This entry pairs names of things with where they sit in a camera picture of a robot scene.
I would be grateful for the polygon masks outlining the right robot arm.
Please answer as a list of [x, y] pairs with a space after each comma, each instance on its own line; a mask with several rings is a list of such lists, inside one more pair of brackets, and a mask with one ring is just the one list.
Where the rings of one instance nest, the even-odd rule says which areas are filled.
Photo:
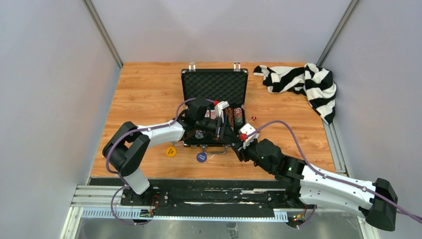
[[281, 181], [288, 206], [317, 205], [335, 208], [363, 218], [369, 225], [392, 232], [396, 228], [398, 196], [383, 178], [364, 181], [341, 176], [284, 155], [271, 141], [253, 140], [247, 146], [238, 140], [230, 144], [240, 161], [252, 161]]

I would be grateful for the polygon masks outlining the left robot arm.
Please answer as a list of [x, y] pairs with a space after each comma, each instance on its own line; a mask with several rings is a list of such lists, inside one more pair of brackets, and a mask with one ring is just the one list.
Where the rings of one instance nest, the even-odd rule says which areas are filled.
[[190, 98], [184, 102], [188, 104], [187, 109], [182, 114], [176, 113], [169, 122], [149, 126], [125, 122], [103, 148], [107, 171], [122, 179], [141, 206], [152, 201], [150, 183], [139, 168], [147, 149], [193, 138], [198, 130], [222, 135], [220, 121], [224, 109], [229, 106], [228, 101]]

